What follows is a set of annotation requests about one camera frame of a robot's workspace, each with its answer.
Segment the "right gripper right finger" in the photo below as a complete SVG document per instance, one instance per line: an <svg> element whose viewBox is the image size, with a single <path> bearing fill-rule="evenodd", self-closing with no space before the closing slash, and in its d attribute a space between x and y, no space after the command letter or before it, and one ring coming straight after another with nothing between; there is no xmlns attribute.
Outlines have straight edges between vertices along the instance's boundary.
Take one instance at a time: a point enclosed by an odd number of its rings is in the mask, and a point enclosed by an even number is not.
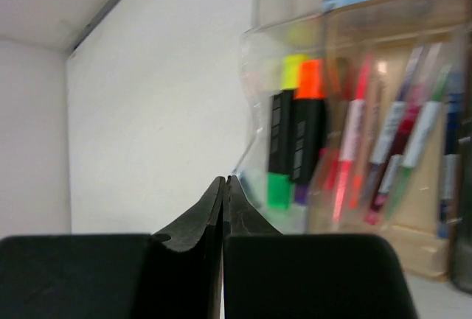
<svg viewBox="0 0 472 319"><path fill-rule="evenodd" d="M392 246L369 234L284 235L230 176L223 199L227 318L416 318Z"/></svg>

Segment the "pink gel pen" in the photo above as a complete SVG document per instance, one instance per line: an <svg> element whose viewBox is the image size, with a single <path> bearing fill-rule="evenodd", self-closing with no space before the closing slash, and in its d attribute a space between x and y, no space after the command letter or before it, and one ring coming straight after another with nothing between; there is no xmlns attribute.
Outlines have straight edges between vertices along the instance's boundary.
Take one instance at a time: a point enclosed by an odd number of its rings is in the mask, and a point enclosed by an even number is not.
<svg viewBox="0 0 472 319"><path fill-rule="evenodd" d="M395 169L412 131L414 122L424 102L428 89L417 78L429 54L436 55L437 50L421 43L413 48L406 64L403 83L395 100L390 105L383 122L375 148L371 154L370 171L363 190L368 209L365 222L374 225L385 203L385 197L379 195L379 189L388 169Z"/></svg>

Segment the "clear plastic organizer box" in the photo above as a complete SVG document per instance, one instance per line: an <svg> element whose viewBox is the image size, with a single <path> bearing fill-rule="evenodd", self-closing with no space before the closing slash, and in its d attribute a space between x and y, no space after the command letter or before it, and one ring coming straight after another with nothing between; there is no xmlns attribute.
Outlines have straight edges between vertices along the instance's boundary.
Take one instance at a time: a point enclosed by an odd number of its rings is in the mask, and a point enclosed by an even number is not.
<svg viewBox="0 0 472 319"><path fill-rule="evenodd" d="M283 234L377 234L443 278L471 121L471 0L253 0L235 172Z"/></svg>

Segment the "orange gel pen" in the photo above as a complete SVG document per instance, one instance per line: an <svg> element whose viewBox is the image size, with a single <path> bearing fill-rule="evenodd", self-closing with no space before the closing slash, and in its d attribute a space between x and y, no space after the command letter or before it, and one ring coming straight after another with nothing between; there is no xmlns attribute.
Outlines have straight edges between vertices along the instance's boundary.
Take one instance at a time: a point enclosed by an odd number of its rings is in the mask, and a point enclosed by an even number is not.
<svg viewBox="0 0 472 319"><path fill-rule="evenodd" d="M350 101L347 109L347 118L339 153L339 179L333 208L334 223L338 223L341 219L342 207L348 191L350 173L358 149L358 139L361 132L367 85L372 71L372 62L373 53L367 52L358 72L353 99Z"/></svg>

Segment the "green highlighter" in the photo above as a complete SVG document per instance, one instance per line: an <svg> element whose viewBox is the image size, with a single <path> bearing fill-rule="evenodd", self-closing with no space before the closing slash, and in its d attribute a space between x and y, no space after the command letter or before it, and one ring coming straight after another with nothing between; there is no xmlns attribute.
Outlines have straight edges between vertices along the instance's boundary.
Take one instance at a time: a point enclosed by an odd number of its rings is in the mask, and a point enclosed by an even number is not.
<svg viewBox="0 0 472 319"><path fill-rule="evenodd" d="M287 175L268 173L268 206L277 210L287 210L291 204L292 189L292 182Z"/></svg>

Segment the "purple highlighter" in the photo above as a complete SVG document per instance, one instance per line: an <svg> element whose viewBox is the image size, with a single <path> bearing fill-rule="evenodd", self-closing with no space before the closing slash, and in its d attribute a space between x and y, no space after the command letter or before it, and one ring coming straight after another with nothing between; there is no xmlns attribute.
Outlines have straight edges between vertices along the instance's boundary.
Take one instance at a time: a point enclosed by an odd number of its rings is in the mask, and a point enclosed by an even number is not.
<svg viewBox="0 0 472 319"><path fill-rule="evenodd" d="M306 205L309 187L305 185L295 185L294 202L298 205Z"/></svg>

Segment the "yellow highlighter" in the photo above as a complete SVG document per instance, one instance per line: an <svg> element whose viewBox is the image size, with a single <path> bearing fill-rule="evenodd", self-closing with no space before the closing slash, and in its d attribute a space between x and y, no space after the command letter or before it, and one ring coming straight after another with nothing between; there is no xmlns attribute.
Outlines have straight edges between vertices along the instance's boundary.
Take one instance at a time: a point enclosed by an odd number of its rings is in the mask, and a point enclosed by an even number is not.
<svg viewBox="0 0 472 319"><path fill-rule="evenodd" d="M278 74L278 92L272 96L270 138L268 148L268 171L289 175L291 128L294 94L299 87L300 65L309 57L304 54L283 58Z"/></svg>

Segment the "green gel pen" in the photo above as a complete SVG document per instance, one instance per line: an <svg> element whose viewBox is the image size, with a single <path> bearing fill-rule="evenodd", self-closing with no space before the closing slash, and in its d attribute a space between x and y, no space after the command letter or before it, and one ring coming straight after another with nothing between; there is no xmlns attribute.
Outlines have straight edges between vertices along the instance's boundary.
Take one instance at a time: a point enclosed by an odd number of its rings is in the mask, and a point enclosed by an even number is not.
<svg viewBox="0 0 472 319"><path fill-rule="evenodd" d="M423 104L417 121L415 122L413 132L409 138L409 143L398 171L395 187L389 198L388 209L385 212L385 220L387 222L389 222L395 213L395 209L406 191L412 171L420 161L426 139L438 117L452 66L452 63L446 63L440 69L432 95L430 99Z"/></svg>

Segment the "blue glue jar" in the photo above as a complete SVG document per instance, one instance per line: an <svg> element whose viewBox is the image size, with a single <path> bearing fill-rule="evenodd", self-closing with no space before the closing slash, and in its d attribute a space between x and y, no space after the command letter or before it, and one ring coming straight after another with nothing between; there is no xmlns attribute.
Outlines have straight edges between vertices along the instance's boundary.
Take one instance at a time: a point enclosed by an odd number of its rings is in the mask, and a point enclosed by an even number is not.
<svg viewBox="0 0 472 319"><path fill-rule="evenodd" d="M461 154L451 237L450 277L457 289L471 294L471 137L462 138L459 142Z"/></svg>

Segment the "orange highlighter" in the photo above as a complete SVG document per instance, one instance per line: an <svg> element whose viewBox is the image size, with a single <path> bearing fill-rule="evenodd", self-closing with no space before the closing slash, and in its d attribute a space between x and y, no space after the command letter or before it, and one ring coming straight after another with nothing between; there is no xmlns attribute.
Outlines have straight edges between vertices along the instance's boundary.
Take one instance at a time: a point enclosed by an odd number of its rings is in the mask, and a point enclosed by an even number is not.
<svg viewBox="0 0 472 319"><path fill-rule="evenodd" d="M323 148L325 132L325 80L321 59L306 60L299 67L294 96L294 145L291 180L308 185Z"/></svg>

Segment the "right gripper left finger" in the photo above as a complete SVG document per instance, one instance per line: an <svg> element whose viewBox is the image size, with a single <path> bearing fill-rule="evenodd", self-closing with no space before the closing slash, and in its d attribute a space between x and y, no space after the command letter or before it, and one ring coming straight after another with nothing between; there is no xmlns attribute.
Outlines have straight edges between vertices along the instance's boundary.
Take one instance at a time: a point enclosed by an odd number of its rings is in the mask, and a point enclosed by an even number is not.
<svg viewBox="0 0 472 319"><path fill-rule="evenodd" d="M215 318L225 180L154 234L9 236L3 318Z"/></svg>

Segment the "dark blue pen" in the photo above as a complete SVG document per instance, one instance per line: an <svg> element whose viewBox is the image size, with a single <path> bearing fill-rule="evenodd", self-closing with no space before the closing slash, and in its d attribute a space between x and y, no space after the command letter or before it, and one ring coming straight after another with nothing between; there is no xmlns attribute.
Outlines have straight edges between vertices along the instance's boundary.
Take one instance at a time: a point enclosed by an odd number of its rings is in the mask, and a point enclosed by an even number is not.
<svg viewBox="0 0 472 319"><path fill-rule="evenodd" d="M454 198L456 166L458 158L458 132L463 112L464 79L462 73L455 70L449 75L447 90L447 114L445 120L444 151L442 172L440 174L440 212L437 236L448 238L448 214Z"/></svg>

